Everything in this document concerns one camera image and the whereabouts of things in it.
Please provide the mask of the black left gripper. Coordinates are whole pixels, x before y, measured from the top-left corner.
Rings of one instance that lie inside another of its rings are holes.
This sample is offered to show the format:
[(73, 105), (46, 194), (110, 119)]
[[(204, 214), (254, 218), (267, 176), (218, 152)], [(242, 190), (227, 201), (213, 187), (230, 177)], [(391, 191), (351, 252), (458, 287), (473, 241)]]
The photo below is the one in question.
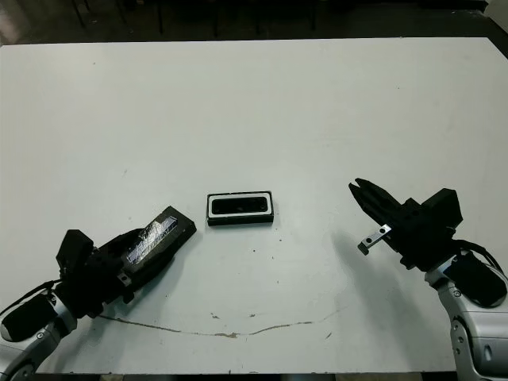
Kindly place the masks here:
[(64, 248), (58, 252), (60, 283), (58, 297), (75, 318), (95, 318), (104, 305), (118, 298), (129, 303), (134, 293), (157, 277), (174, 259), (173, 252), (152, 252), (142, 258), (128, 257), (127, 275), (131, 283), (124, 284), (119, 275), (121, 256), (131, 249), (143, 228), (116, 236), (100, 248), (86, 244), (81, 248)]

